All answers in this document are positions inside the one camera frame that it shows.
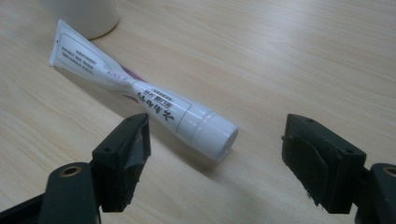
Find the wooden table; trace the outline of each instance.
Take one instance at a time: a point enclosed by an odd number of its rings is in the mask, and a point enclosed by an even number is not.
[[[92,42],[150,83],[239,126],[225,160],[192,151],[156,120],[132,204],[104,223],[354,223],[329,215],[281,160],[286,116],[315,119],[396,162],[395,1],[117,0]],[[48,67],[56,21],[37,1],[0,2],[0,210],[90,161],[130,99]]]

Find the cosmetic cream tube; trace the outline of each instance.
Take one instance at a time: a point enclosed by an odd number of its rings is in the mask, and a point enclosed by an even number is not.
[[[152,117],[211,160],[220,161],[237,136],[237,126],[212,109],[130,77],[64,21],[58,22],[49,65],[134,97]]]

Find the white tube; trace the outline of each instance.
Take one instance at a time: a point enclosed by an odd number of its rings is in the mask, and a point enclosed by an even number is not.
[[[214,161],[226,155],[237,136],[238,128],[213,110],[131,78],[117,62],[64,21],[58,22],[49,65],[136,98],[163,126]]]

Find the white cylindrical container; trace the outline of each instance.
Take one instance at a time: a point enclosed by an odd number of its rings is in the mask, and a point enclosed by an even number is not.
[[[53,19],[66,21],[87,39],[106,34],[119,20],[115,0],[39,0],[39,2]]]

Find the light wood surface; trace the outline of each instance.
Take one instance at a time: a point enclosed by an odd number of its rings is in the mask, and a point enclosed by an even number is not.
[[[396,2],[117,0],[93,40],[150,83],[240,130],[215,164],[150,121],[152,156],[132,204],[104,223],[354,223],[329,215],[281,160],[288,113],[319,121],[376,162],[396,163]],[[136,102],[48,67],[56,21],[0,2],[0,210],[44,192]]]

